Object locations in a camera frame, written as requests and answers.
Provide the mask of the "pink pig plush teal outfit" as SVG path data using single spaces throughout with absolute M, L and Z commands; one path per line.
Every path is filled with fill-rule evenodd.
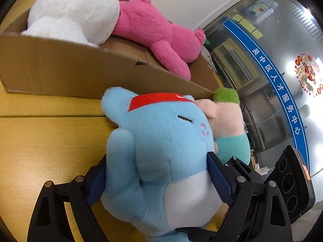
M 231 157 L 245 164 L 251 160 L 250 143 L 244 129 L 240 99 L 234 89 L 219 88 L 213 99 L 199 99 L 195 104 L 205 114 L 214 138 L 215 154 L 225 164 Z

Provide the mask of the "blue bear plush toy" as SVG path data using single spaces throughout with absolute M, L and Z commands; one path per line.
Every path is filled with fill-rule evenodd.
M 206 226 L 221 205 L 207 170 L 215 147 L 206 116 L 190 95 L 121 87 L 101 105 L 118 125 L 107 141 L 103 206 L 148 241 L 187 241 L 181 229 Z

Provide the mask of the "white panda plush toy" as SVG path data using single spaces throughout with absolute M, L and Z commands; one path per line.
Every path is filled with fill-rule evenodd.
M 36 0 L 22 34 L 97 47 L 119 15 L 119 0 Z

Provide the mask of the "round festive window sticker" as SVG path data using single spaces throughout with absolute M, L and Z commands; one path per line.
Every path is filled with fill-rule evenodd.
M 299 54 L 295 59 L 294 68 L 296 78 L 311 97 L 322 96 L 322 61 L 310 54 Z

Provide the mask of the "blue banner strip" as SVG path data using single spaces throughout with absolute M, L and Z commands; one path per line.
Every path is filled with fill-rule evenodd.
M 294 147 L 301 153 L 305 165 L 308 169 L 310 169 L 309 148 L 303 120 L 298 110 L 296 101 L 294 100 L 294 97 L 283 76 L 270 57 L 259 46 L 259 44 L 244 31 L 244 29 L 239 27 L 238 24 L 229 18 L 223 20 L 221 24 L 234 37 L 236 37 L 243 47 L 249 52 L 264 73 L 269 84 L 271 84 L 271 87 L 279 99 L 280 105 L 290 126 Z

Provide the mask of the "yellow sticky notes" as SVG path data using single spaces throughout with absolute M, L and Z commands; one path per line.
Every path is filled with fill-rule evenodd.
M 263 37 L 263 34 L 257 28 L 255 28 L 255 26 L 253 24 L 251 24 L 248 20 L 246 20 L 245 18 L 243 18 L 240 14 L 235 14 L 232 17 L 232 19 L 234 21 L 236 21 L 237 23 L 239 23 L 249 33 L 251 33 L 251 35 L 254 38 L 260 39 L 261 37 Z

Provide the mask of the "brown cardboard box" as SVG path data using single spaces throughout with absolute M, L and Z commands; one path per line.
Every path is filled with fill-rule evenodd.
M 189 64 L 191 80 L 167 71 L 151 51 L 111 36 L 101 47 L 22 35 L 29 12 L 16 16 L 1 33 L 1 83 L 10 93 L 101 98 L 121 86 L 138 94 L 177 92 L 210 98 L 220 81 L 199 56 Z

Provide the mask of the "cartoon poster on glass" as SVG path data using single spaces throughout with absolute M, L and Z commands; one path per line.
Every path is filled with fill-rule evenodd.
M 278 3 L 274 0 L 256 0 L 244 9 L 244 12 L 257 20 L 261 16 L 270 16 L 277 6 Z

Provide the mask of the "pink bear plush toy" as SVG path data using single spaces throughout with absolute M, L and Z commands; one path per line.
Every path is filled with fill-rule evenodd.
M 201 52 L 206 41 L 204 31 L 169 22 L 151 0 L 121 1 L 120 8 L 112 34 L 148 47 L 168 71 L 190 80 L 188 64 Z

